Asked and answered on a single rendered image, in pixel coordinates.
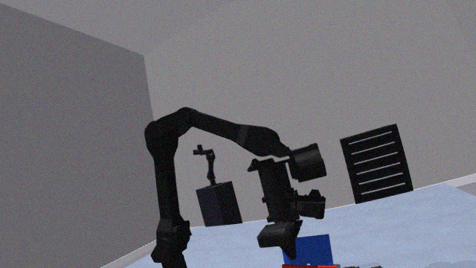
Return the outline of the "blue board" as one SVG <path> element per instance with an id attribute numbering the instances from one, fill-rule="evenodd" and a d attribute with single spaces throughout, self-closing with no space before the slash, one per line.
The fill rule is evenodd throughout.
<path id="1" fill-rule="evenodd" d="M 296 259 L 291 260 L 282 250 L 285 264 L 333 266 L 329 234 L 296 237 Z"/>

